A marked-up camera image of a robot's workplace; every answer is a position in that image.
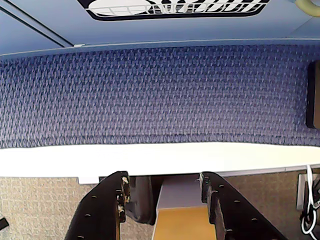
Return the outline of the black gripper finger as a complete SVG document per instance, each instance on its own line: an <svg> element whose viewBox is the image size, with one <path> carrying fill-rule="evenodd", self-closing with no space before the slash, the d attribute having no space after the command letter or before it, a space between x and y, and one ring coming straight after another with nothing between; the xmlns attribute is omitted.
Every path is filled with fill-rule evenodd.
<svg viewBox="0 0 320 240"><path fill-rule="evenodd" d="M236 188L214 172L201 173L201 201L217 240L285 240Z"/></svg>
<svg viewBox="0 0 320 240"><path fill-rule="evenodd" d="M128 172L116 171L105 177L79 202L65 239L119 240L129 202Z"/></svg>

